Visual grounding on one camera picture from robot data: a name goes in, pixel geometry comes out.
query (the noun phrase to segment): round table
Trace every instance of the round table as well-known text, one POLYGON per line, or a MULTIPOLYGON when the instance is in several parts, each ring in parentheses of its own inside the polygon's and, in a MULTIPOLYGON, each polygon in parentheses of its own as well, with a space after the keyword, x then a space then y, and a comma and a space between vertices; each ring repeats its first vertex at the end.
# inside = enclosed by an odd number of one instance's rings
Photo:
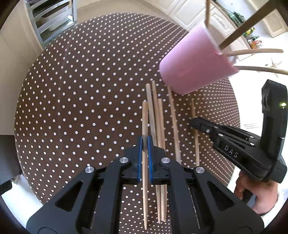
MULTIPOLYGON (((186 34, 154 16, 113 13, 70 27, 44 49, 23 82, 14 129, 24 175, 42 203, 87 165, 105 167, 136 143, 142 135, 145 84, 152 80, 163 99, 166 154, 175 159, 168 92, 158 67, 186 34)), ((237 102, 228 79, 173 95, 182 165, 193 168, 195 145, 187 126, 191 99, 197 116, 239 127, 237 102)), ((234 165, 212 148, 206 134, 199 133, 199 148, 200 165, 227 185, 234 165)), ((141 188, 141 183, 123 188, 119 233, 144 231, 141 188)), ((166 223, 157 223, 153 185, 148 215, 147 233, 170 232, 169 213, 166 223)))

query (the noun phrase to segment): black handle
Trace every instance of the black handle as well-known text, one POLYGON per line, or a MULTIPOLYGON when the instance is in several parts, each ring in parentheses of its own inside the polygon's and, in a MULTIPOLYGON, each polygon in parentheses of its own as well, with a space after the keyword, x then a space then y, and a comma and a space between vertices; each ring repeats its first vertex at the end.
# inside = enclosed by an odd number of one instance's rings
POLYGON ((250 190, 245 189, 243 192, 243 199, 242 201, 245 202, 246 204, 250 201, 251 197, 253 196, 253 193, 251 193, 250 190))
POLYGON ((251 193, 250 190, 245 189, 245 191, 243 192, 242 201, 245 202, 247 204, 247 206, 252 208, 254 206, 255 202, 256 202, 256 195, 251 193))

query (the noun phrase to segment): human hand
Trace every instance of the human hand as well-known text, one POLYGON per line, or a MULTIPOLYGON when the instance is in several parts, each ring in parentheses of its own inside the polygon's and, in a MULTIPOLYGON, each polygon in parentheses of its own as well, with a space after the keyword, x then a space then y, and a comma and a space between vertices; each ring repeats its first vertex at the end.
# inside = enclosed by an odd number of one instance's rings
POLYGON ((244 190, 250 190, 251 193, 257 196, 252 210, 257 214, 265 214, 269 212, 277 202, 277 188, 278 183, 275 181, 254 181, 245 175, 243 171, 240 171, 234 194, 242 200, 244 190))

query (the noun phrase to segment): metal shelf rack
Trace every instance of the metal shelf rack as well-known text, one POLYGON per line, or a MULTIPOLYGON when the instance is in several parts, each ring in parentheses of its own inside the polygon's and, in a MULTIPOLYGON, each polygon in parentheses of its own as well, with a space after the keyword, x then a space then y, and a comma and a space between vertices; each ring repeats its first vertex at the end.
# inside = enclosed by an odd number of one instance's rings
POLYGON ((42 48, 44 48, 45 45, 49 41, 51 41, 51 39, 53 39, 55 36, 59 35, 62 31, 66 30, 70 26, 75 25, 77 23, 77 0, 62 0, 62 1, 59 0, 56 1, 55 4, 49 6, 47 6, 47 4, 46 5, 44 4, 47 1, 48 0, 41 0, 33 5, 30 5, 29 2, 26 2, 26 7, 32 27, 35 31, 37 39, 42 45, 42 48), (69 3, 68 10, 53 17, 44 24, 40 23, 40 19, 42 18, 43 15, 67 3, 69 3), (65 23, 63 23, 62 25, 60 25, 59 27, 55 28, 52 31, 48 30, 49 27, 53 26, 54 24, 63 20, 66 17, 68 17, 68 21, 66 21, 65 23))

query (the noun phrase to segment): vent grille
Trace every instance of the vent grille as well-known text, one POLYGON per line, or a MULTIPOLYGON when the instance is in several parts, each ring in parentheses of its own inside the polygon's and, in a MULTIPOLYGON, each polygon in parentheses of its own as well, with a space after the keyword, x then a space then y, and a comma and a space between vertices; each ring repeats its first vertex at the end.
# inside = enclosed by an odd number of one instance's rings
MULTIPOLYGON (((268 0, 247 0, 251 6, 257 11, 260 9, 268 0)), ((287 31, 287 25, 282 19, 281 15, 277 10, 272 11, 268 16, 263 19, 267 30, 271 37, 275 37, 287 31)))

